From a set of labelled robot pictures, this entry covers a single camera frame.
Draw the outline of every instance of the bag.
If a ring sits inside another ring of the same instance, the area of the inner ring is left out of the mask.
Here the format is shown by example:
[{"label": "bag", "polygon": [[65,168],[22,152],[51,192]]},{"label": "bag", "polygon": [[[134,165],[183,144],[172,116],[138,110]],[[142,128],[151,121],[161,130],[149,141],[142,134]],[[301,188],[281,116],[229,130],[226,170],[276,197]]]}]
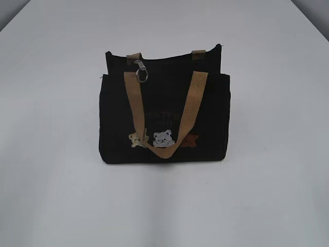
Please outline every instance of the bag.
[{"label": "bag", "polygon": [[193,52],[199,57],[195,62],[190,54],[159,60],[127,56],[125,63],[122,57],[106,57],[110,70],[103,75],[99,101],[99,151],[106,163],[225,157],[230,78],[217,71],[220,55],[209,56],[216,48]]}]

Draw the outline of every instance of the white bear patch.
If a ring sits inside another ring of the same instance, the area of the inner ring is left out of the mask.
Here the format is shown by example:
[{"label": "white bear patch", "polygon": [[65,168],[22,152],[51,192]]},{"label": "white bear patch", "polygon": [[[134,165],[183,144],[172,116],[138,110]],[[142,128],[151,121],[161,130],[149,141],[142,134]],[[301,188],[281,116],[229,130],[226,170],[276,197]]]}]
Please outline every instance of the white bear patch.
[{"label": "white bear patch", "polygon": [[[140,141],[137,132],[135,132],[135,133],[133,133],[133,134],[130,134],[128,137],[129,137],[129,139],[132,141],[132,148],[135,148],[135,147],[137,147],[137,146],[140,146],[140,147],[146,148],[146,146]],[[149,141],[149,137],[146,135],[146,129],[145,129],[145,132],[144,132],[144,140],[145,140],[146,142]]]},{"label": "white bear patch", "polygon": [[155,132],[153,137],[155,138],[153,146],[156,148],[166,148],[175,144],[175,141],[171,138],[171,130]]}]

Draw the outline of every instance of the bear patch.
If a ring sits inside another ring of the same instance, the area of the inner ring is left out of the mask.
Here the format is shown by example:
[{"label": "bear patch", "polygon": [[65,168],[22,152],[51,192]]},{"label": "bear patch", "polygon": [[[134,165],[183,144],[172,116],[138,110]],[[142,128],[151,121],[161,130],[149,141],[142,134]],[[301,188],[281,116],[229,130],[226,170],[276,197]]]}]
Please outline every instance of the bear patch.
[{"label": "bear patch", "polygon": [[171,138],[171,130],[155,132],[153,137],[155,139],[153,141],[153,146],[156,148],[166,148],[175,144],[175,141]]},{"label": "bear patch", "polygon": [[199,135],[187,134],[179,146],[181,148],[195,148],[196,140],[198,138],[199,138]]},{"label": "bear patch", "polygon": [[[135,148],[135,147],[137,147],[137,146],[140,146],[140,147],[146,148],[146,146],[140,141],[137,132],[135,132],[135,133],[133,133],[133,134],[130,134],[128,137],[129,137],[129,139],[132,141],[132,148]],[[145,131],[144,131],[144,140],[145,140],[146,142],[149,141],[149,137],[146,135],[146,129],[145,129]]]}]

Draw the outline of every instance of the metal clasp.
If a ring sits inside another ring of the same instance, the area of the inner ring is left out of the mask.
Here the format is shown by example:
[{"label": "metal clasp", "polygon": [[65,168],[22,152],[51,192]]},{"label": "metal clasp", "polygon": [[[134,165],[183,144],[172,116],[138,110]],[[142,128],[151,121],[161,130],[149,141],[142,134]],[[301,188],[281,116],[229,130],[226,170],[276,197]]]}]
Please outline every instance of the metal clasp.
[{"label": "metal clasp", "polygon": [[[140,61],[140,60],[135,60],[134,63],[138,64],[138,66],[139,66],[139,69],[136,71],[136,78],[137,78],[137,80],[138,80],[139,82],[141,82],[141,83],[146,82],[146,80],[147,80],[148,77],[149,77],[149,73],[148,73],[148,71],[146,70],[145,65],[144,65],[143,62]],[[145,71],[145,73],[146,73],[146,78],[145,78],[145,80],[143,80],[143,81],[141,81],[141,80],[139,79],[139,72],[140,72],[140,71]]]}]

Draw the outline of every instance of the bag handle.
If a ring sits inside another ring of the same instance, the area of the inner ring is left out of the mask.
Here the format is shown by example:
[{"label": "bag handle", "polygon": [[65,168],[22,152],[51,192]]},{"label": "bag handle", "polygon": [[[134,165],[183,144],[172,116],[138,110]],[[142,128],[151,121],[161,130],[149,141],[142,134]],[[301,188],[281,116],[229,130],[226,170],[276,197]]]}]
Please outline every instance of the bag handle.
[{"label": "bag handle", "polygon": [[166,148],[151,146],[144,138],[145,117],[140,84],[135,72],[124,72],[124,83],[133,114],[134,127],[141,142],[160,158],[170,158],[195,124],[203,98],[208,73],[193,71],[190,88],[180,120],[177,142]]},{"label": "bag handle", "polygon": [[[132,65],[135,60],[140,60],[142,58],[142,54],[135,53],[131,55],[127,55],[127,65]],[[206,57],[206,50],[193,50],[192,51],[192,60],[204,59]]]}]

